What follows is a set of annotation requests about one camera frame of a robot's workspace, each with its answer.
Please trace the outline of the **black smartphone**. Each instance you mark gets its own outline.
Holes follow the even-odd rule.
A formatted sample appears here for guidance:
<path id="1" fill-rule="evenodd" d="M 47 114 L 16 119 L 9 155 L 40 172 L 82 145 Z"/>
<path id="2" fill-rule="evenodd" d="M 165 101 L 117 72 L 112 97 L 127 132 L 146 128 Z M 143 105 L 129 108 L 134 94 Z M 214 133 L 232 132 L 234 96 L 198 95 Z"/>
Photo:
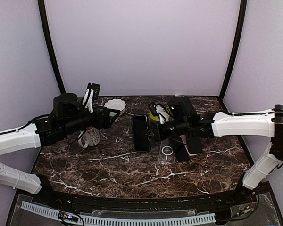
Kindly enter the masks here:
<path id="1" fill-rule="evenodd" d="M 150 140 L 143 134 L 148 129 L 147 115 L 136 115 L 132 117 L 132 131 L 134 148 L 138 152 L 149 152 L 151 150 Z"/>

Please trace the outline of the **clear magsafe phone case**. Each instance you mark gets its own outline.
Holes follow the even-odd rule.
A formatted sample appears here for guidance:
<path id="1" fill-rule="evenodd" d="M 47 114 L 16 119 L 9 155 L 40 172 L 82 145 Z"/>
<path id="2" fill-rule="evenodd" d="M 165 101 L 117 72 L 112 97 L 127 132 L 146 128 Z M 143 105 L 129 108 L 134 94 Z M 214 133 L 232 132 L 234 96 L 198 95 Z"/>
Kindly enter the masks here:
<path id="1" fill-rule="evenodd" d="M 173 164 L 175 162 L 175 155 L 168 140 L 162 141 L 160 144 L 158 161 L 167 164 Z"/>

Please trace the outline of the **black phone with purple edge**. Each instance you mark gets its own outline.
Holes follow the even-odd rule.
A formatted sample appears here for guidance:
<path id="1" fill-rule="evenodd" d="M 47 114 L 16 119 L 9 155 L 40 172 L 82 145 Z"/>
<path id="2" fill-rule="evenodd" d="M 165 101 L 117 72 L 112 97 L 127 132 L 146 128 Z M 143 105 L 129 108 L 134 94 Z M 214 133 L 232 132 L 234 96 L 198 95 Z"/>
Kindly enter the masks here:
<path id="1" fill-rule="evenodd" d="M 185 145 L 173 139 L 169 139 L 169 143 L 173 149 L 175 158 L 177 162 L 187 162 L 190 160 L 188 152 Z"/>

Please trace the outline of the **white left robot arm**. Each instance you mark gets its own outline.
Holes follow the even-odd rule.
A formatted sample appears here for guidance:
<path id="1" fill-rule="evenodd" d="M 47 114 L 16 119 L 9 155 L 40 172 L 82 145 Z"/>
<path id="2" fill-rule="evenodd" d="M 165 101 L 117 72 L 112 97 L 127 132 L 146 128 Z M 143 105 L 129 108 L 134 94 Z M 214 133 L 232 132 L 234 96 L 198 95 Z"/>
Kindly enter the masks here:
<path id="1" fill-rule="evenodd" d="M 50 146 L 89 127 L 108 129 L 119 115 L 119 110 L 93 107 L 91 99 L 81 104 L 76 94 L 61 94 L 54 98 L 50 114 L 38 116 L 20 128 L 0 132 L 0 156 L 19 150 Z M 38 194 L 47 205 L 57 202 L 57 194 L 51 191 L 46 177 L 25 173 L 1 162 L 0 184 Z"/>

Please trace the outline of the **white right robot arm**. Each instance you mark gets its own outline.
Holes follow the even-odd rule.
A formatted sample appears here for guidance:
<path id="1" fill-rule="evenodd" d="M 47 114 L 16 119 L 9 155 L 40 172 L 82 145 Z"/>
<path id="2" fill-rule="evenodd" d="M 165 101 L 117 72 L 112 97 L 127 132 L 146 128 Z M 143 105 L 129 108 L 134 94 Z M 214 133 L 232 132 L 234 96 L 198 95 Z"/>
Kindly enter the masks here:
<path id="1" fill-rule="evenodd" d="M 255 164 L 244 174 L 242 186 L 232 192 L 231 200 L 242 204 L 250 195 L 249 190 L 283 163 L 283 106 L 249 113 L 202 113 L 197 114 L 188 97 L 174 97 L 168 102 L 172 121 L 161 105 L 150 103 L 149 110 L 160 117 L 161 122 L 142 131 L 146 138 L 162 141 L 180 135 L 199 138 L 223 136 L 269 137 L 270 143 Z"/>

